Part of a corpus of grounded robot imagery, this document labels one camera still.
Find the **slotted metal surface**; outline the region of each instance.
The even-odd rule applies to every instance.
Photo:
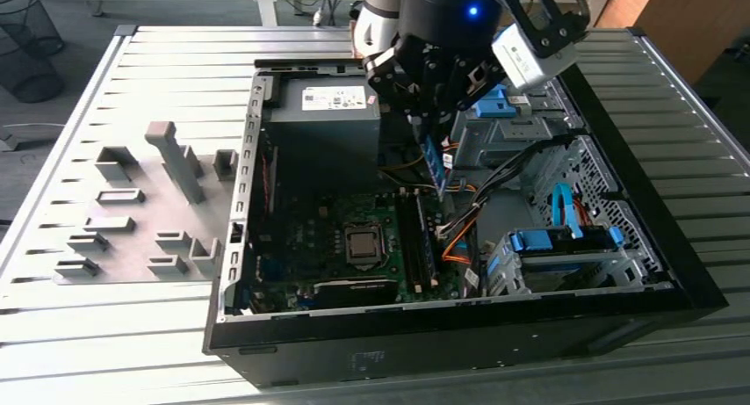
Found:
[[[410,404],[747,403],[746,155],[645,39],[623,31],[594,32],[580,51],[583,73],[726,293],[729,308],[603,357],[259,393],[219,359],[200,352],[208,283],[57,286],[47,261],[25,252],[33,240],[55,243],[67,236],[64,228],[41,229],[39,224],[65,215],[56,207],[69,205],[51,205],[53,200],[81,195],[75,188],[81,164],[72,161],[81,152],[68,148],[72,142],[95,144],[117,137],[91,124],[105,121],[127,133],[133,117],[171,119],[193,148],[231,148],[236,123],[244,120],[254,60],[348,57],[348,32],[141,27],[132,38],[111,43],[0,246],[3,403],[291,404],[323,398]],[[143,98],[159,107],[133,107]],[[53,186],[68,188],[52,192]]]

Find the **table leg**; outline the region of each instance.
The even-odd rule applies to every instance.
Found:
[[[104,15],[103,9],[104,1],[87,1],[85,6],[89,9],[89,14],[92,17],[101,17]]]
[[[591,27],[597,26],[602,12],[605,11],[605,6],[609,0],[587,0],[588,8],[591,10]]]
[[[276,0],[256,0],[258,9],[260,10],[260,22],[263,26],[278,27],[279,22],[276,21]]]

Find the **wooden cabinet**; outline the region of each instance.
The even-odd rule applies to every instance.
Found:
[[[610,0],[598,27],[637,26],[689,83],[750,25],[750,0]]]

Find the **power connector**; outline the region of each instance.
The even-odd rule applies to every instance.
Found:
[[[312,25],[315,27],[320,27],[322,22],[323,22],[323,9],[319,8],[315,14],[312,14]]]

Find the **blue latch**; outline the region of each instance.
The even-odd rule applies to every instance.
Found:
[[[500,264],[500,257],[496,256],[495,260],[492,260],[492,263],[490,264],[490,267],[487,268],[487,275],[492,274],[492,271],[495,270],[495,267]]]
[[[524,243],[526,251],[539,251],[552,249],[552,240],[544,230],[520,231],[520,239]]]
[[[522,241],[520,236],[518,236],[518,234],[511,235],[511,244],[514,245],[515,252],[524,250],[524,242]]]
[[[564,211],[564,223],[560,209]],[[558,183],[552,191],[552,225],[567,226],[572,231],[572,238],[583,238],[582,228],[578,225],[575,205],[572,204],[572,189],[566,183]]]
[[[478,118],[515,118],[515,108],[504,99],[482,99],[475,110]]]
[[[484,95],[475,105],[478,118],[514,118],[516,115],[504,98],[504,86],[498,84]]]
[[[622,245],[625,245],[625,235],[622,234],[619,227],[610,227],[610,236],[615,245],[622,247]]]

